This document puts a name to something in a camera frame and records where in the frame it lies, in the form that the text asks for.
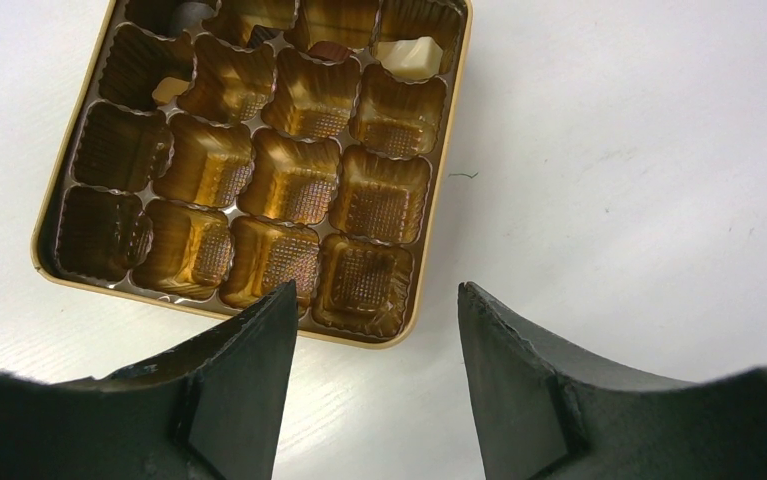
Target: white surface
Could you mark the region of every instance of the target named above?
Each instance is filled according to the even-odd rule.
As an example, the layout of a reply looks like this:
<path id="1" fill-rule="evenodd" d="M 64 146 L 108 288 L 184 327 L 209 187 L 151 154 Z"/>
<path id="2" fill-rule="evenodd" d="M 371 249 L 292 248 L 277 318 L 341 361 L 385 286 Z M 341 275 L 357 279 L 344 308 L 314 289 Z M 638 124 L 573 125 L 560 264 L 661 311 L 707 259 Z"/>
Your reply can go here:
<path id="1" fill-rule="evenodd" d="M 0 2 L 0 369 L 104 375 L 212 322 L 56 286 L 29 237 L 104 1 Z M 477 0 L 421 320 L 301 339 L 275 478 L 482 476 L 456 328 L 475 280 L 619 362 L 767 364 L 767 2 Z"/>

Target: white table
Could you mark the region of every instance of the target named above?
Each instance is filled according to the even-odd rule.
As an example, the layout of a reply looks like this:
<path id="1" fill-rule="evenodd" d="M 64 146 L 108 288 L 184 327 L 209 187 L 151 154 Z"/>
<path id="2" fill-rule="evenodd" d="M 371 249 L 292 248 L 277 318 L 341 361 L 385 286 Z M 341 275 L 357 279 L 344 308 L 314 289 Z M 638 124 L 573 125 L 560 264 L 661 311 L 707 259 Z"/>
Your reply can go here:
<path id="1" fill-rule="evenodd" d="M 0 1 L 0 369 L 48 382 L 213 325 L 30 264 L 105 4 Z M 275 478 L 482 477 L 464 280 L 643 370 L 767 364 L 767 2 L 477 0 L 462 82 L 448 172 L 479 175 L 442 182 L 419 324 L 299 340 Z"/>

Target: gold plastic tray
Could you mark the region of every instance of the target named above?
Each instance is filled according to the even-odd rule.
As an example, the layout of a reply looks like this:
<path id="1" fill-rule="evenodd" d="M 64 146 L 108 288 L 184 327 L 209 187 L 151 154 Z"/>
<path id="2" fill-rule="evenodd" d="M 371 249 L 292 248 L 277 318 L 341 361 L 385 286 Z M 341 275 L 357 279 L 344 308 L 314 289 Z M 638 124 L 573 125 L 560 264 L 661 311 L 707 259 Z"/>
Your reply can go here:
<path id="1" fill-rule="evenodd" d="M 471 28 L 468 0 L 112 1 L 33 236 L 49 280 L 227 318 L 289 279 L 309 337 L 390 346 L 415 325 Z M 280 33 L 256 48 L 256 25 Z M 380 41 L 431 36 L 441 70 Z M 343 61 L 308 54 L 320 41 Z M 166 77 L 191 80 L 158 106 Z"/>

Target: white chocolate piece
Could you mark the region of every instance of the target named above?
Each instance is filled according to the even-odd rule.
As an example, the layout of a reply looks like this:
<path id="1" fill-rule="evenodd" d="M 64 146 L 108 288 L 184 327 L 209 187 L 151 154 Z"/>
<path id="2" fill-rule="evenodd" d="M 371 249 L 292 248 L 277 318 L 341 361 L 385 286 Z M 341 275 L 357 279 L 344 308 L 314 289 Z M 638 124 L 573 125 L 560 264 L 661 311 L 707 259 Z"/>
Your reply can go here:
<path id="1" fill-rule="evenodd" d="M 158 106 L 168 105 L 177 95 L 189 88 L 189 82 L 174 77 L 165 77 L 153 90 L 153 101 Z"/>
<path id="2" fill-rule="evenodd" d="M 393 74 L 410 80 L 424 80 L 439 73 L 442 47 L 433 37 L 380 42 L 375 57 Z"/>

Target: empty compartment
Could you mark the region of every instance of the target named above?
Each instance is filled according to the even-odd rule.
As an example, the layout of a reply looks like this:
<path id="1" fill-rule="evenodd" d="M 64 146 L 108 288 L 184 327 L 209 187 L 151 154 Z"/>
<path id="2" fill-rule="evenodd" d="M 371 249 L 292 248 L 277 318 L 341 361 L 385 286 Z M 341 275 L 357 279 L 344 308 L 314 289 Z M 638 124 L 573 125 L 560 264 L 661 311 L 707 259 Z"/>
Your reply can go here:
<path id="1" fill-rule="evenodd" d="M 136 110 L 154 110 L 153 91 L 163 79 L 192 79 L 192 56 L 188 38 L 159 38 L 125 23 L 115 32 L 100 76 L 100 96 Z"/>
<path id="2" fill-rule="evenodd" d="M 153 190 L 168 199 L 205 207 L 228 207 L 253 172 L 250 131 L 218 127 L 186 114 L 171 117 L 174 156 Z"/>
<path id="3" fill-rule="evenodd" d="M 227 218 L 163 200 L 147 206 L 153 243 L 144 263 L 133 271 L 136 285 L 159 292 L 206 300 L 230 267 Z"/>
<path id="4" fill-rule="evenodd" d="M 298 21 L 286 40 L 301 51 L 318 42 L 360 50 L 371 44 L 378 0 L 300 0 Z"/>
<path id="5" fill-rule="evenodd" d="M 439 136 L 446 90 L 439 78 L 404 83 L 380 65 L 369 65 L 351 134 L 368 148 L 392 157 L 430 153 Z"/>
<path id="6" fill-rule="evenodd" d="M 73 174 L 77 181 L 138 192 L 168 162 L 171 132 L 161 112 L 139 114 L 99 102 L 89 109 Z"/>
<path id="7" fill-rule="evenodd" d="M 456 59 L 464 14 L 435 0 L 383 0 L 378 42 L 431 37 L 442 48 L 439 73 L 448 73 Z"/>
<path id="8" fill-rule="evenodd" d="M 274 100 L 263 109 L 262 119 L 291 135 L 337 135 L 348 124 L 359 80 L 354 59 L 324 65 L 285 49 L 277 56 Z"/>
<path id="9" fill-rule="evenodd" d="M 256 169 L 239 208 L 306 225 L 320 223 L 336 191 L 339 145 L 286 138 L 274 130 L 254 135 Z"/>
<path id="10" fill-rule="evenodd" d="M 224 0 L 218 16 L 204 22 L 216 37 L 248 47 L 257 25 L 288 30 L 295 18 L 295 0 Z"/>
<path id="11" fill-rule="evenodd" d="M 348 147 L 330 223 L 353 235 L 411 243 L 421 230 L 429 183 L 423 158 L 391 160 Z"/>
<path id="12" fill-rule="evenodd" d="M 412 263 L 410 253 L 398 247 L 327 237 L 313 320 L 375 337 L 396 336 L 404 327 Z"/>
<path id="13" fill-rule="evenodd" d="M 74 187 L 65 196 L 56 258 L 67 272 L 117 282 L 144 259 L 150 238 L 138 197 Z"/>
<path id="14" fill-rule="evenodd" d="M 280 284 L 295 280 L 300 314 L 309 307 L 318 272 L 318 235 L 305 227 L 272 225 L 250 217 L 233 222 L 236 256 L 221 300 L 246 308 Z"/>
<path id="15" fill-rule="evenodd" d="M 176 37 L 215 15 L 217 0 L 130 0 L 124 17 L 157 35 Z"/>
<path id="16" fill-rule="evenodd" d="M 271 96 L 274 51 L 270 45 L 238 51 L 211 35 L 195 42 L 197 73 L 191 89 L 177 99 L 183 110 L 218 123 L 250 118 Z"/>

